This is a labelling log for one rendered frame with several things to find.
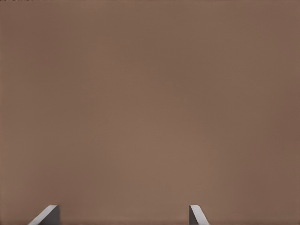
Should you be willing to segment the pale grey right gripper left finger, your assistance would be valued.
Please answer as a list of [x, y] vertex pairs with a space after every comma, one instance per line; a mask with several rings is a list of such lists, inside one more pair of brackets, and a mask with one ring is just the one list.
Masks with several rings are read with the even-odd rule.
[[60, 206], [47, 206], [28, 225], [60, 225]]

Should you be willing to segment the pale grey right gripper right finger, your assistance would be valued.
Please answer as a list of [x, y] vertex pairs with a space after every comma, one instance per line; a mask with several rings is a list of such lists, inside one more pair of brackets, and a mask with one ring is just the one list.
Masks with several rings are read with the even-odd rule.
[[199, 205], [189, 206], [189, 225], [209, 225], [209, 222]]

